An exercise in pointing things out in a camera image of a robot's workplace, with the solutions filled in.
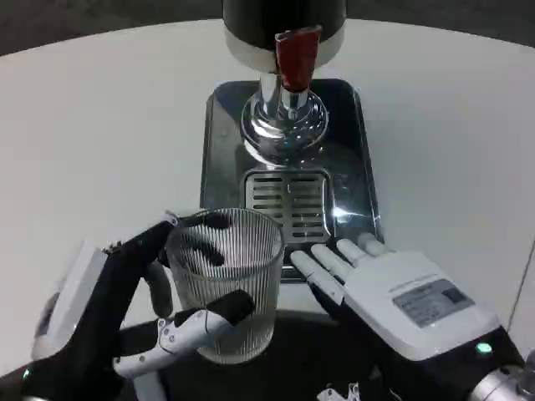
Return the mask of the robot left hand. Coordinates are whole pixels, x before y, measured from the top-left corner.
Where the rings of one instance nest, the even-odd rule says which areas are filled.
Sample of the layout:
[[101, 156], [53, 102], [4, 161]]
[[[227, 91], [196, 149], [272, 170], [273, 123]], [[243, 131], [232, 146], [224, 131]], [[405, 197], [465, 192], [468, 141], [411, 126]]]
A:
[[220, 211], [166, 216], [126, 242], [84, 243], [49, 298], [23, 375], [24, 400], [113, 400], [132, 382], [140, 400], [164, 400], [160, 371], [218, 339], [255, 309], [235, 290], [175, 312], [162, 260], [176, 228], [226, 230]]

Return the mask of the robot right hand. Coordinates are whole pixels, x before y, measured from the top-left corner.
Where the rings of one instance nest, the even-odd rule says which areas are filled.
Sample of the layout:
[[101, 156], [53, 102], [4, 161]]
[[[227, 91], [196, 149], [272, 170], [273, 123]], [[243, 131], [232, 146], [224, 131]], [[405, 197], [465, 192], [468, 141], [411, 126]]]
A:
[[369, 348], [387, 393], [400, 400], [531, 400], [529, 362], [496, 313], [424, 254], [375, 236], [292, 252], [328, 315]]

